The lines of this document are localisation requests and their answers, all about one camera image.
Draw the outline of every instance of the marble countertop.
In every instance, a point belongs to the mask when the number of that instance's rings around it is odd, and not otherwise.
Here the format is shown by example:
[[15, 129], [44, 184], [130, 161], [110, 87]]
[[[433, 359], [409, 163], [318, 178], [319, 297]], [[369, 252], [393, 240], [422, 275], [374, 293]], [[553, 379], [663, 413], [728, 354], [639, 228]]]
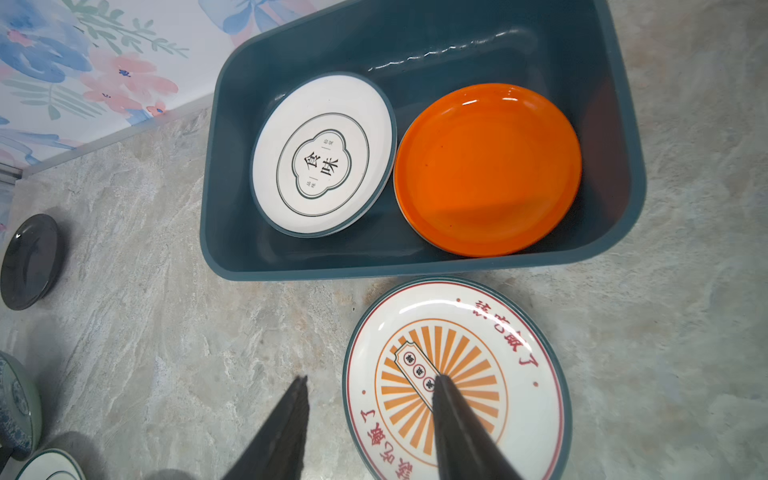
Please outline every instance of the marble countertop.
[[[526, 309], [561, 360], [574, 406], [564, 478], [764, 478], [768, 3], [611, 11], [647, 166], [641, 218], [594, 259], [468, 277]], [[47, 297], [0, 306], [0, 349], [39, 384], [43, 445], [91, 479], [219, 478], [300, 373], [303, 478], [368, 478], [342, 363], [360, 314], [404, 279], [217, 277], [198, 240], [209, 116], [18, 182], [11, 228], [46, 212], [70, 245]]]

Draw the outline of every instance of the dark gray plate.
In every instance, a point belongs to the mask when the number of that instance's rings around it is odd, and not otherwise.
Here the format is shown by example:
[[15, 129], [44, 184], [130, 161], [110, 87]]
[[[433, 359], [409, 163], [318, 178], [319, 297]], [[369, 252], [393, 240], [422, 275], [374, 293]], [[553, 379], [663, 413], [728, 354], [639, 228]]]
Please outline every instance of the dark gray plate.
[[29, 217], [16, 230], [0, 270], [0, 293], [11, 310], [23, 310], [53, 286], [64, 259], [56, 221], [46, 214]]

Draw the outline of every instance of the ceramic plate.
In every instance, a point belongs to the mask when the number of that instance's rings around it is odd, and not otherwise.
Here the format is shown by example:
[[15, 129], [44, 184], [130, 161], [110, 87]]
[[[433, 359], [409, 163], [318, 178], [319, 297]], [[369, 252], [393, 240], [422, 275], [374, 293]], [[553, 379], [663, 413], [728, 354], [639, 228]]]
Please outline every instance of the ceramic plate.
[[526, 480], [559, 478], [571, 444], [568, 387], [528, 316], [487, 287], [435, 277], [398, 286], [349, 341], [343, 397], [371, 473], [435, 479], [432, 391], [448, 375]]
[[578, 139], [557, 107], [526, 88], [480, 84], [416, 118], [394, 183], [403, 215], [425, 240], [466, 257], [496, 257], [551, 232], [580, 180]]
[[85, 480], [85, 475], [67, 452], [49, 449], [32, 457], [16, 480]]
[[41, 432], [35, 383], [15, 358], [0, 352], [0, 443], [13, 449], [13, 458], [24, 460], [37, 448]]
[[395, 115], [384, 94], [354, 74], [315, 78], [288, 94], [253, 149], [256, 204], [295, 237], [323, 237], [359, 219], [392, 171]]
[[56, 281], [64, 244], [56, 221], [46, 214], [29, 217], [8, 243], [0, 270], [0, 294], [11, 310], [41, 299]]

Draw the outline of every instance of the pink flower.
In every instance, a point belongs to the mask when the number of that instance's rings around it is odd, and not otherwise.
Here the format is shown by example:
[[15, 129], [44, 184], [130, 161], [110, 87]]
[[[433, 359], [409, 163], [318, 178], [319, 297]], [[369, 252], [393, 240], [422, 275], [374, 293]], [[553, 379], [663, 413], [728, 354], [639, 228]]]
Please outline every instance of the pink flower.
[[10, 165], [13, 165], [13, 163], [14, 163], [13, 155], [11, 155], [10, 153], [8, 153], [5, 150], [0, 150], [0, 160], [5, 160], [6, 163], [8, 163]]
[[8, 40], [14, 43], [20, 43], [25, 47], [31, 47], [35, 44], [34, 40], [30, 40], [27, 35], [24, 35], [17, 30], [8, 30]]
[[100, 80], [103, 78], [113, 85], [124, 85], [139, 99], [150, 99], [151, 92], [166, 95], [179, 91], [179, 87], [172, 81], [153, 75], [157, 67], [149, 61], [141, 60], [137, 53], [115, 57], [103, 48], [92, 48], [90, 59], [96, 70], [104, 72]]
[[109, 108], [118, 113], [131, 115], [126, 110], [141, 110], [141, 104], [125, 96], [120, 85], [114, 85], [106, 77], [93, 78], [88, 74], [80, 75], [80, 81], [90, 91], [83, 93], [83, 98], [89, 101], [103, 101]]
[[165, 113], [165, 103], [159, 101], [156, 104], [147, 107], [147, 111], [151, 113], [153, 117], [159, 117]]
[[14, 72], [16, 72], [16, 70], [0, 61], [0, 80], [5, 80], [6, 78], [13, 75]]

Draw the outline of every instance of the wall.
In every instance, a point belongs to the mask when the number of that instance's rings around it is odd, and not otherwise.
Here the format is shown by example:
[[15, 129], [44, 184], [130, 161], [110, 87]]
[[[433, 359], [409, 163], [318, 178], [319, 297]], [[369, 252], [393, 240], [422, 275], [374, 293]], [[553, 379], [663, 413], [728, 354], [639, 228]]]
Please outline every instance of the wall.
[[2, 0], [0, 163], [37, 170], [205, 98], [236, 46], [337, 2]]

